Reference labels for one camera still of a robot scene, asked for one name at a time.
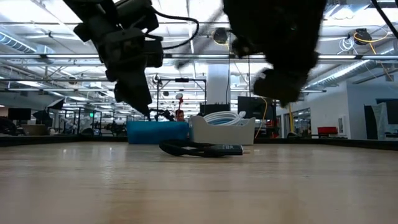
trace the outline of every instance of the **white basket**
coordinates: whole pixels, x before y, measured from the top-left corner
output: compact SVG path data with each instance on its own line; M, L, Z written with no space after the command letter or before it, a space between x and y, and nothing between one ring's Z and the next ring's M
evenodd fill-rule
M254 144L256 119L244 119L242 125L208 124L201 116L190 118L190 139L197 143L250 146Z

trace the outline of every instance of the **white cable coil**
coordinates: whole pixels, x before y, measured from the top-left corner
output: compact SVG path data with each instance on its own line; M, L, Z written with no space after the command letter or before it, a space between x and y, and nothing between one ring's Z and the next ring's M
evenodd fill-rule
M230 111L221 111L208 114L204 117L204 119L208 124L231 126L240 125L241 120L244 118L245 115L246 112L244 111L241 111L239 114Z

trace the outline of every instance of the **blue bin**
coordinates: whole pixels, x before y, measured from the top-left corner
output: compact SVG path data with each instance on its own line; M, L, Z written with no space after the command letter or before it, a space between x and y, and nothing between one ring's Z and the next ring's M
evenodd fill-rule
M129 144L159 144L164 140L186 140L189 124L186 122L128 121Z

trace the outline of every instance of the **table surface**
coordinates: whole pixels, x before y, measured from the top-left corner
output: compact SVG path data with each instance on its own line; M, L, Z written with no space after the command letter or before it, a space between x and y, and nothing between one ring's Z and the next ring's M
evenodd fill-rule
M255 145L172 157L83 142L0 149L0 223L393 223L398 152Z

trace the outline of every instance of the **blue container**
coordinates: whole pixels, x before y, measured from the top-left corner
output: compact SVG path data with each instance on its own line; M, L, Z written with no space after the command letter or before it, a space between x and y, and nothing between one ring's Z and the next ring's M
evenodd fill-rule
M164 140L186 140L189 124L186 122L128 121L129 144L159 144Z

